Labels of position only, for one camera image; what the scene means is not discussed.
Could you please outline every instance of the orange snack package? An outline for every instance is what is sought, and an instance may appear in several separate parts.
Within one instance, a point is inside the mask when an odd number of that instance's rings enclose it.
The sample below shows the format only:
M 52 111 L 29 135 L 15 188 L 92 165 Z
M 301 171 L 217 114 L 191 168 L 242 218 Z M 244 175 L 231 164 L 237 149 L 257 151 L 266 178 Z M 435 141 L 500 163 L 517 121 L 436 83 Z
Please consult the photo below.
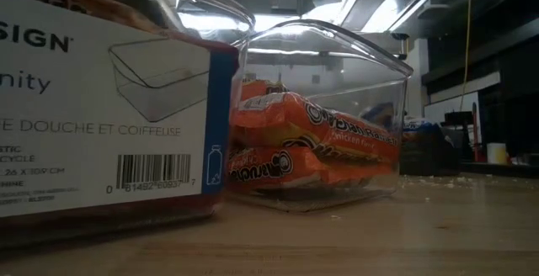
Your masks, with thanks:
M 398 140 L 387 130 L 324 109 L 296 93 L 243 101 L 232 122 L 234 137 L 246 146 L 305 146 L 323 161 L 398 160 Z
M 316 188 L 353 184 L 388 174 L 387 164 L 355 166 L 342 162 L 324 164 L 306 147 L 245 149 L 228 163 L 227 186 L 236 192 L 257 189 Z
M 271 82 L 268 80 L 256 79 L 243 82 L 242 101 L 259 95 L 283 92 L 288 92 L 288 89 L 284 84 L 282 84 L 282 82 Z

